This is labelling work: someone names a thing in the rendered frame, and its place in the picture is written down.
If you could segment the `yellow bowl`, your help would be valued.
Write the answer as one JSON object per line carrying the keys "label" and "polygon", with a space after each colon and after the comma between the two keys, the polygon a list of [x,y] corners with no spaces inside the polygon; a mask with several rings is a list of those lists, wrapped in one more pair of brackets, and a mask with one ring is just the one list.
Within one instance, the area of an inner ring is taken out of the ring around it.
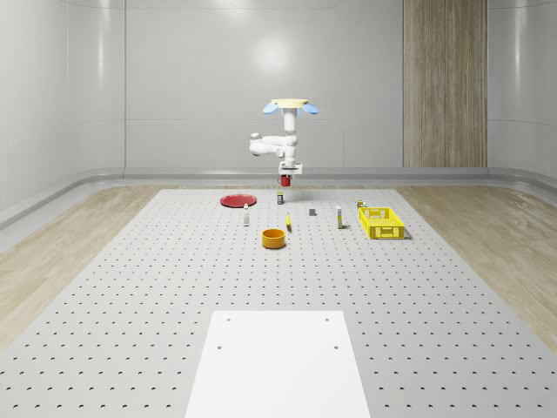
{"label": "yellow bowl", "polygon": [[262,246],[269,249],[279,249],[285,246],[285,232],[280,229],[266,229],[262,232]]}

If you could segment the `white board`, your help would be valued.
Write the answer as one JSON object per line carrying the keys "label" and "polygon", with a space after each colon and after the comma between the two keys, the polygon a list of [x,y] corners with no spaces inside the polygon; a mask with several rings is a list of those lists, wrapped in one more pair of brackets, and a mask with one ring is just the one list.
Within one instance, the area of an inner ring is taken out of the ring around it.
{"label": "white board", "polygon": [[370,418],[340,311],[216,311],[185,418]]}

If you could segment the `yellow basket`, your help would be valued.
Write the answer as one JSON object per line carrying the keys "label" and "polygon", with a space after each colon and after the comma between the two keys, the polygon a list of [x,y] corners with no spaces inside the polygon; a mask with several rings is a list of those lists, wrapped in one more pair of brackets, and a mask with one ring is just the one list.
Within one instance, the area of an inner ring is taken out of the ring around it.
{"label": "yellow basket", "polygon": [[405,225],[389,207],[360,207],[359,221],[370,239],[404,239]]}

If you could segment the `red plate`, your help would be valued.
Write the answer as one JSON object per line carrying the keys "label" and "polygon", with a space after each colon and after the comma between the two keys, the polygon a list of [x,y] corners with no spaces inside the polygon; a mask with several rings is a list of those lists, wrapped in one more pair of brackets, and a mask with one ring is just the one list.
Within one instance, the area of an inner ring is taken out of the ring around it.
{"label": "red plate", "polygon": [[220,203],[226,207],[243,208],[244,206],[255,205],[257,198],[250,194],[231,194],[224,196]]}

